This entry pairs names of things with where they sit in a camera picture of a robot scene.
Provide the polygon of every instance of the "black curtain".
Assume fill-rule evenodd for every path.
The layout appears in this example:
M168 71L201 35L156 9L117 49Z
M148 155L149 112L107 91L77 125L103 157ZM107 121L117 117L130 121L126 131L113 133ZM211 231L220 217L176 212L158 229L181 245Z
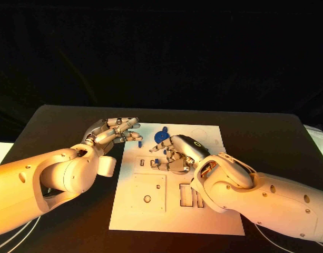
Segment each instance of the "black curtain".
M293 113L323 129L323 2L90 6L0 3L0 141L42 104Z

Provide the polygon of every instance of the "circular hole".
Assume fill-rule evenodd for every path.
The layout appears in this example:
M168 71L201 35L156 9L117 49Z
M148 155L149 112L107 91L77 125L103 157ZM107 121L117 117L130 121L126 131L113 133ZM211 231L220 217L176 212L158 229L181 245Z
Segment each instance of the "circular hole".
M145 202L149 203L152 201L152 197L149 195L145 196Z
M22 183L27 183L27 174L25 174L25 172L19 173L19 180L21 180Z
M309 203L312 200L308 195L305 195L305 202Z
M277 191L277 189L276 189L276 187L272 185L270 186L270 191L273 192L273 193L276 193L276 191Z

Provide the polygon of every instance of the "humanoid robot arm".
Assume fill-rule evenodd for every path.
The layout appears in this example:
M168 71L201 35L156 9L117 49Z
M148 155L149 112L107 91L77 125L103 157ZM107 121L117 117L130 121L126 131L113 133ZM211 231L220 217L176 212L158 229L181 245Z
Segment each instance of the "humanoid robot arm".
M142 140L138 118L100 120L81 144L0 166L0 234L86 192L97 174L112 177L116 159L104 156L115 143ZM42 193L41 186L55 189Z
M191 186L217 212L233 209L253 223L282 234L323 242L323 191L256 172L225 153L207 155L205 147L191 139L184 135L172 136L152 149L158 151L168 147L169 152L178 154L178 157L169 154L169 163L153 164L152 168L189 171L182 166L174 166L178 159L184 160L187 165L195 167Z

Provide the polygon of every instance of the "rectangular slot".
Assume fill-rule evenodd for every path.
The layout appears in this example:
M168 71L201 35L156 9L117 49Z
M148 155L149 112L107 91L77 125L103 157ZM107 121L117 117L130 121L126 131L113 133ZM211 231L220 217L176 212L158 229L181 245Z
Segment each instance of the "rectangular slot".
M192 207L194 206L194 194L192 188L189 184L181 184L181 206L182 207Z
M202 196L201 196L201 194L200 194L198 191L195 191L195 192L197 192L197 194L198 194L198 207L200 207L200 208L204 208L204 207L205 207L205 203L204 203Z

